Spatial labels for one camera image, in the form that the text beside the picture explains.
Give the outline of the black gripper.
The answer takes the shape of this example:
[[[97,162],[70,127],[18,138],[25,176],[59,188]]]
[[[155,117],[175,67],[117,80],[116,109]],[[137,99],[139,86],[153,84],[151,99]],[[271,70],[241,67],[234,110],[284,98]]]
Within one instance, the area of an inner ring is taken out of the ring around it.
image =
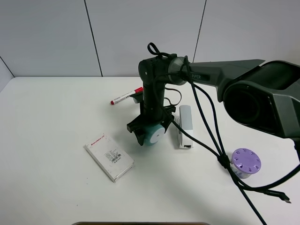
[[[173,105],[164,106],[165,86],[144,85],[143,91],[130,96],[134,102],[140,105],[140,115],[127,124],[127,130],[134,132],[137,142],[143,146],[145,131],[142,129],[146,126],[162,124],[167,132],[170,124],[174,121],[172,113],[176,112]]]

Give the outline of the dark green robot arm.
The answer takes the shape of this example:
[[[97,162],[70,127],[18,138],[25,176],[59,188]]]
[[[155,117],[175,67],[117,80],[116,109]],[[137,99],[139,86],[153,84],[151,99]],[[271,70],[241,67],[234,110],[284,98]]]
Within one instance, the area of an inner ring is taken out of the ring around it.
[[[217,100],[239,124],[280,138],[300,139],[300,67],[286,61],[237,60],[184,64],[176,54],[160,53],[138,65],[143,82],[140,115],[128,123],[139,144],[145,128],[168,128],[175,108],[164,106],[165,85],[188,81],[213,86]]]

